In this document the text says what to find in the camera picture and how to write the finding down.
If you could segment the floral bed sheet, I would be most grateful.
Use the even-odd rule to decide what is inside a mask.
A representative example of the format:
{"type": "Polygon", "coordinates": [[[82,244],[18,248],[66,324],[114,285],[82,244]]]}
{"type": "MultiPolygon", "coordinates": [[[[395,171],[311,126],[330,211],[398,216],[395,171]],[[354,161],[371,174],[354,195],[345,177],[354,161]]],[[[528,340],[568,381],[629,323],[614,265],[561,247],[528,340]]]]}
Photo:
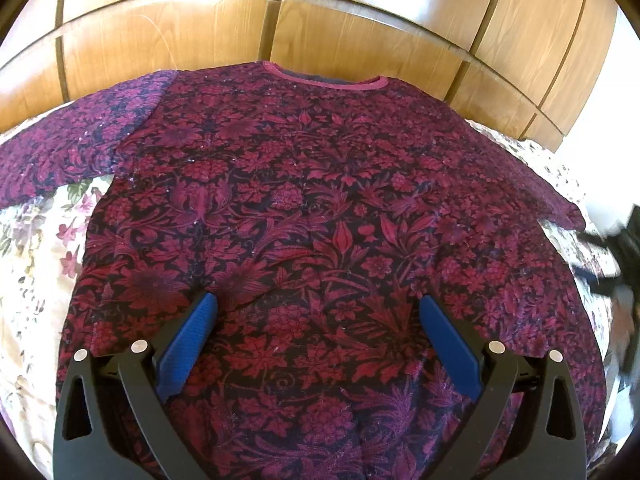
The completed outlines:
{"type": "MultiPolygon", "coordinates": [[[[468,123],[578,205],[587,231],[596,230],[582,206],[584,190],[549,150],[478,122],[468,123]]],[[[45,479],[52,479],[54,376],[61,330],[81,269],[89,219],[112,180],[106,176],[64,185],[1,211],[1,416],[27,456],[27,465],[34,465],[45,479]]],[[[549,221],[540,226],[570,266],[597,275],[620,270],[608,250],[578,242],[575,232],[549,221]]],[[[594,296],[585,280],[575,280],[604,359],[613,318],[611,300],[594,296]]]]}

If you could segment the wooden panelled headboard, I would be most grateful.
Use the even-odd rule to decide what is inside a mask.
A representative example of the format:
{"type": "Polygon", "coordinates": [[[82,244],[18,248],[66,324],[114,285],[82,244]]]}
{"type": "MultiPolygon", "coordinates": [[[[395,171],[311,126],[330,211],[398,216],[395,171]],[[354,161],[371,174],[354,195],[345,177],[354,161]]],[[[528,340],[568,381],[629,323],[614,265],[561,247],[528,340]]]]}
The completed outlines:
{"type": "Polygon", "coordinates": [[[600,74],[614,0],[28,0],[1,46],[1,125],[156,70],[269,61],[414,84],[555,150],[600,74]]]}

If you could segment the maroon floral patterned shirt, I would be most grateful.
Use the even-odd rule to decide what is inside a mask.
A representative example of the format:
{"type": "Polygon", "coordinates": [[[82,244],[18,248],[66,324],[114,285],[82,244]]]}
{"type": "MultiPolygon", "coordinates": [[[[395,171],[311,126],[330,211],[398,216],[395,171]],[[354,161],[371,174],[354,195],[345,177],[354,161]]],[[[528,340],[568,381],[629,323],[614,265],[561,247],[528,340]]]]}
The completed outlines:
{"type": "Polygon", "coordinates": [[[84,179],[93,211],[58,371],[125,350],[202,290],[219,318],[166,404],[210,478],[415,479],[471,402],[419,322],[433,294],[526,356],[565,353],[587,445],[602,356],[541,222],[579,208],[444,102],[269,63],[152,73],[1,148],[1,203],[84,179]]]}

